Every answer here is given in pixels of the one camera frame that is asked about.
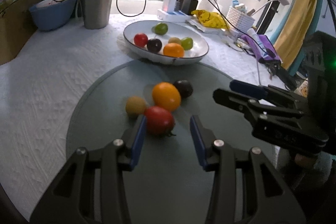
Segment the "yellow plastic bag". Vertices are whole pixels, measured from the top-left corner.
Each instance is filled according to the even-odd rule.
[[[219,13],[208,12],[206,10],[195,10],[192,11],[191,14],[196,15],[198,21],[204,27],[229,30],[227,22]]]

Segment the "charger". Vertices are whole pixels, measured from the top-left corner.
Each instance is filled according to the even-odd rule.
[[[191,12],[196,10],[198,0],[183,0],[181,11],[186,15],[191,15]]]
[[[162,10],[167,13],[172,13],[175,10],[177,0],[163,0]]]

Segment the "red cherry tomato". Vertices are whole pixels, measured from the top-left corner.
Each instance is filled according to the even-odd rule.
[[[147,133],[152,135],[170,135],[175,126],[173,115],[159,106],[151,106],[144,112],[147,118]]]
[[[143,48],[147,45],[148,37],[144,33],[137,33],[134,37],[134,44]]]

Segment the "white bowl with black rim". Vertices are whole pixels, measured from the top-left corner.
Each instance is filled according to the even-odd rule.
[[[158,23],[166,23],[168,25],[168,32],[165,35],[157,35],[152,32],[152,28]],[[145,33],[148,36],[148,39],[160,39],[162,42],[162,49],[158,53],[154,53],[149,52],[146,46],[144,48],[136,46],[133,39],[137,33]],[[209,52],[208,43],[198,33],[184,26],[171,22],[158,20],[143,20],[134,22],[125,28],[124,37],[126,39],[127,47],[129,47],[130,50],[152,62],[161,63],[164,65],[178,66],[196,63]],[[163,48],[166,44],[168,44],[168,40],[171,37],[178,37],[180,39],[191,37],[194,42],[192,49],[185,51],[184,57],[180,58],[163,55]]]

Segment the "cardboard box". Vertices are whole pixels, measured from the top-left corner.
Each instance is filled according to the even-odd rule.
[[[17,0],[0,14],[0,65],[13,60],[37,30],[29,8],[41,0]]]

